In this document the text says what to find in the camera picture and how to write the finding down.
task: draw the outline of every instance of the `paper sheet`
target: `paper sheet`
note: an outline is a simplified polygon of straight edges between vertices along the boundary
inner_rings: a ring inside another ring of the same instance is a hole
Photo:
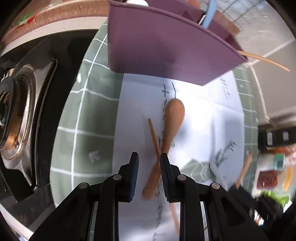
[[[229,186],[235,182],[242,168],[244,114],[232,71],[205,86],[124,74],[112,171],[117,173],[120,166],[129,161],[133,151],[139,154],[139,171],[133,201],[119,204],[120,241],[178,240],[162,186],[158,195],[150,201],[141,196],[156,162],[148,118],[152,119],[161,145],[164,107],[175,97],[183,102],[185,117],[168,154],[170,163],[189,170],[192,163],[207,165],[212,158],[217,158],[219,170]],[[194,179],[200,175],[196,172],[192,174]]]

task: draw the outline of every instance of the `wooden stick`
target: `wooden stick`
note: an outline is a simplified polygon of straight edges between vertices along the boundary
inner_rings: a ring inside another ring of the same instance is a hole
[[[180,224],[179,224],[179,220],[178,220],[177,213],[176,213],[175,203],[169,203],[169,206],[170,206],[170,211],[172,212],[172,216],[173,216],[173,220],[174,220],[174,224],[175,224],[175,229],[176,229],[178,235],[180,235]]]
[[[154,144],[155,154],[157,156],[157,159],[159,159],[161,153],[160,153],[160,149],[158,147],[158,142],[157,142],[156,134],[155,134],[155,131],[154,131],[154,128],[153,128],[152,120],[150,118],[148,119],[148,123],[149,123],[150,132],[151,132],[151,136],[152,136],[152,141],[153,141],[153,144]]]
[[[252,154],[248,154],[247,160],[246,160],[245,165],[244,165],[244,168],[242,169],[242,171],[241,171],[241,173],[239,175],[239,178],[235,182],[236,189],[239,189],[240,183],[244,179],[244,176],[247,174],[252,160],[253,160]]]
[[[151,132],[151,136],[152,136],[152,141],[153,141],[153,145],[154,145],[154,150],[157,156],[157,160],[156,163],[154,164],[149,178],[147,180],[146,186],[143,189],[142,192],[142,197],[144,199],[150,200],[154,197],[155,194],[155,190],[157,189],[157,186],[159,184],[159,180],[161,178],[161,170],[160,170],[160,149],[157,143],[157,138],[156,138],[156,134],[153,128],[153,124],[151,119],[148,119],[148,123],[149,123],[149,127],[150,127],[150,132]]]
[[[290,72],[290,69],[287,68],[286,66],[282,65],[282,64],[279,64],[271,59],[268,59],[268,58],[264,58],[260,55],[257,55],[257,54],[253,54],[253,53],[247,53],[247,52],[244,52],[244,51],[240,51],[240,50],[237,50],[237,52],[243,56],[247,56],[247,57],[250,57],[250,58],[255,58],[255,59],[258,59],[258,60],[261,60],[261,61],[264,61],[264,62],[267,62],[267,63],[270,63],[270,64],[274,64],[288,72]]]
[[[157,156],[157,162],[156,162],[156,164],[157,164],[160,161],[161,153],[160,153],[160,149],[159,149],[159,146],[158,146],[158,143],[157,143],[157,138],[156,138],[156,134],[155,134],[155,131],[154,131],[154,128],[153,128],[152,120],[150,118],[148,119],[148,123],[149,123],[150,132],[151,132],[151,136],[152,136],[152,141],[153,141],[153,144],[154,144],[155,154]],[[176,231],[177,231],[177,233],[179,235],[180,234],[180,223],[178,221],[175,204],[174,203],[169,203],[169,206],[170,206],[170,210],[172,212],[173,221],[174,221],[174,224],[175,224],[175,229],[176,229]]]

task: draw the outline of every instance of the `orange object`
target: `orange object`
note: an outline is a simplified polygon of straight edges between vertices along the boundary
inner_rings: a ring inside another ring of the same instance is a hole
[[[284,69],[285,71],[288,71],[290,72],[290,69],[287,68],[286,66],[283,66],[282,64],[279,64],[271,59],[268,59],[268,58],[264,58],[260,55],[257,55],[257,54],[253,54],[253,53],[247,53],[247,52],[244,52],[244,51],[240,51],[240,50],[237,50],[237,52],[243,56],[247,56],[247,57],[250,57],[250,58],[255,58],[255,59],[258,59],[258,60],[261,60],[261,61],[264,61],[264,62],[267,62],[267,63],[270,63],[270,64],[274,64],[282,69]]]
[[[157,175],[158,171],[160,171],[160,167],[158,167],[158,164],[159,164],[158,160],[159,160],[159,157],[160,157],[161,153],[160,153],[160,149],[158,147],[158,143],[157,143],[156,134],[155,134],[155,131],[154,131],[154,128],[153,128],[152,120],[150,118],[148,119],[148,123],[149,123],[150,132],[151,132],[151,136],[152,136],[152,141],[153,141],[153,144],[154,144],[155,154],[158,157],[157,162],[155,163],[155,165],[153,167],[153,170],[151,171],[151,174],[150,174],[150,176],[151,176],[151,175]],[[157,180],[156,178],[153,178],[153,177],[152,178],[149,177],[149,179],[151,179],[150,182],[153,182],[154,180]],[[178,220],[178,217],[177,217],[175,204],[174,203],[169,203],[169,207],[170,207],[170,210],[172,212],[173,221],[174,221],[174,224],[175,224],[175,229],[176,229],[176,231],[177,231],[177,233],[179,235],[179,233],[180,233],[180,223],[179,223],[179,220]]]
[[[288,167],[287,173],[285,176],[284,184],[283,184],[283,189],[285,192],[289,190],[290,184],[291,184],[291,179],[292,179],[292,174],[293,174],[293,167]]]
[[[259,216],[259,218],[257,218],[257,220],[256,220],[256,224],[257,224],[257,225],[259,225],[261,219],[262,219],[261,216]]]
[[[170,145],[173,141],[173,138],[176,136],[185,115],[185,107],[181,100],[179,99],[171,99],[166,108],[165,108],[165,135],[164,135],[164,142],[161,148],[160,153],[168,153],[170,149]],[[156,136],[153,130],[153,126],[150,125],[151,121],[149,122],[150,131],[152,138]],[[154,164],[146,186],[143,189],[143,198],[150,200],[153,198],[154,193],[157,189],[161,171],[160,171],[160,155],[157,154],[157,161]]]
[[[200,3],[199,3],[197,0],[188,0],[188,2],[189,2],[191,5],[200,8]]]
[[[240,183],[244,179],[244,176],[247,174],[247,172],[249,170],[249,167],[251,165],[252,160],[253,160],[252,154],[248,154],[246,163],[244,164],[244,167],[243,167],[243,169],[242,169],[242,171],[241,171],[241,173],[239,175],[239,178],[235,182],[236,189],[239,189]]]
[[[276,147],[272,150],[268,150],[270,154],[284,153],[285,154],[285,165],[294,166],[296,165],[296,145]]]
[[[224,28],[226,28],[226,30],[230,32],[233,36],[239,34],[239,28],[229,18],[227,18],[225,14],[222,14],[219,10],[216,11],[214,20],[221,24]]]

